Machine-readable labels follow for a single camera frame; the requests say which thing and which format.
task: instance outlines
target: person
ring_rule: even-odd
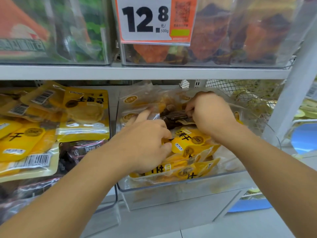
[[[296,237],[317,234],[317,172],[238,123],[214,93],[199,92],[186,107],[198,129],[230,149]],[[108,143],[90,151],[71,172],[0,226],[0,237],[79,237],[118,180],[158,166],[171,152],[162,120],[146,110]]]

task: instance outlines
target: orange and white price tag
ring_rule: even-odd
[[[197,0],[116,0],[121,43],[189,46]]]

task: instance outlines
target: shelf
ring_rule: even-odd
[[[0,80],[286,79],[290,69],[0,65]]]

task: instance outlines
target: person's left arm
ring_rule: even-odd
[[[118,180],[158,166],[171,152],[162,120],[132,117],[108,143],[90,151],[57,184],[0,226],[0,237],[79,237],[98,205]]]

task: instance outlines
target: hand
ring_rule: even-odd
[[[163,120],[147,120],[150,110],[132,117],[126,126],[107,144],[96,151],[111,154],[126,168],[127,174],[144,173],[157,167],[172,151],[172,144],[162,145],[162,138],[171,139]]]
[[[198,92],[188,102],[185,111],[193,117],[200,131],[218,142],[224,131],[239,124],[229,104],[213,92]]]

